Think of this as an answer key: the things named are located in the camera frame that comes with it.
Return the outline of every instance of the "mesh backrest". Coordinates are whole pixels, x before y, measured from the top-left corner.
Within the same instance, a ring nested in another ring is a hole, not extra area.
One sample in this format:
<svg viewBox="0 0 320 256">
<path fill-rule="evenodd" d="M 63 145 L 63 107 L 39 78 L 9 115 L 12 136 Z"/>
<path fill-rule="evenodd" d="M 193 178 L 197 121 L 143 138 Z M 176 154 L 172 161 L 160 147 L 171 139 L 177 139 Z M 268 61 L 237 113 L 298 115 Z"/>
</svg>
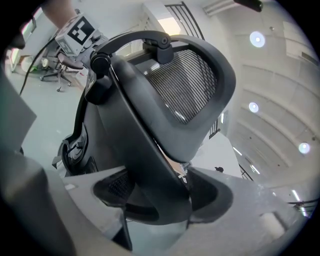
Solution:
<svg viewBox="0 0 320 256">
<path fill-rule="evenodd" d="M 148 60 L 148 66 L 144 76 L 182 124 L 194 118 L 216 92 L 217 76 L 192 50 L 175 52 L 167 64 Z"/>
</svg>

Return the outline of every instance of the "black handle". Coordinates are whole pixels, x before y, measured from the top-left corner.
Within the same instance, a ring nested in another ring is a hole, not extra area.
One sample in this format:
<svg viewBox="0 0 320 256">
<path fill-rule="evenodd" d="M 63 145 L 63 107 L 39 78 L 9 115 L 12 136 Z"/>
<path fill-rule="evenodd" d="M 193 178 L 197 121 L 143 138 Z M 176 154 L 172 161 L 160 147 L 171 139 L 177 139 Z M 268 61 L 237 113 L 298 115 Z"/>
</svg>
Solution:
<svg viewBox="0 0 320 256">
<path fill-rule="evenodd" d="M 139 39 L 145 40 L 147 44 L 157 46 L 160 49 L 166 49 L 171 44 L 170 36 L 167 33 L 153 30 L 133 31 L 116 36 L 110 41 L 101 44 L 96 49 L 96 53 L 111 55 L 125 44 Z"/>
</svg>

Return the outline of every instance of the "air vent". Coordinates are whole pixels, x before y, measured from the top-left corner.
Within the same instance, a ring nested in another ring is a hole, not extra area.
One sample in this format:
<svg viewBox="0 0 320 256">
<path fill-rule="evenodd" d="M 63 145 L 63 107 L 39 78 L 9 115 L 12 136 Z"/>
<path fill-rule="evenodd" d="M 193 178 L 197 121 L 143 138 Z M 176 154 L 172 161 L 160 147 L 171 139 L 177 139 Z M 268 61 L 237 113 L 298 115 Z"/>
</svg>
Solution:
<svg viewBox="0 0 320 256">
<path fill-rule="evenodd" d="M 319 67 L 319 61 L 317 61 L 315 58 L 311 57 L 309 54 L 302 52 L 301 57 L 303 59 L 307 60 L 308 62 L 311 62 L 313 65 L 316 65 L 317 67 Z"/>
</svg>

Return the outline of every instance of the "gray floor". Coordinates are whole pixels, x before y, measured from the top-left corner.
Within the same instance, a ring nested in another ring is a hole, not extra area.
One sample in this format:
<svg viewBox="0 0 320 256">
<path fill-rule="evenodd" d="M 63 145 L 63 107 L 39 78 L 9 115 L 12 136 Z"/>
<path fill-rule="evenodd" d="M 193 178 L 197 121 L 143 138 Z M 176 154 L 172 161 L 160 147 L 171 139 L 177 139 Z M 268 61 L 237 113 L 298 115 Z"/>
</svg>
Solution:
<svg viewBox="0 0 320 256">
<path fill-rule="evenodd" d="M 6 68 L 6 75 L 14 88 L 19 92 L 25 77 L 11 73 Z M 81 89 L 74 84 L 57 92 L 59 83 L 56 77 L 48 81 L 40 81 L 39 76 L 30 76 L 22 93 L 22 98 L 36 114 L 37 118 L 31 126 L 23 144 L 24 155 L 36 160 L 44 168 L 54 170 L 51 165 L 61 141 L 73 132 L 74 121 Z"/>
<path fill-rule="evenodd" d="M 187 222 L 169 225 L 146 225 L 128 222 L 133 253 L 139 256 L 163 255 L 184 233 Z"/>
</svg>

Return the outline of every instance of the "chair seat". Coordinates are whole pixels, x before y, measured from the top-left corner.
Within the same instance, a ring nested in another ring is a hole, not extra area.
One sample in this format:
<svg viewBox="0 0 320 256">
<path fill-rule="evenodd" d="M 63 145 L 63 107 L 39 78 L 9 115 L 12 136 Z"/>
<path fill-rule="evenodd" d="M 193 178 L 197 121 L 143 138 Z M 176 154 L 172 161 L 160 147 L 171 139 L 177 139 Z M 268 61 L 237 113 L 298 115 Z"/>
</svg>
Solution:
<svg viewBox="0 0 320 256">
<path fill-rule="evenodd" d="M 74 70 L 82 70 L 84 68 L 84 65 L 80 61 L 73 61 L 69 57 L 65 56 L 63 53 L 58 54 L 58 59 L 62 65 L 65 65 L 68 68 Z"/>
</svg>

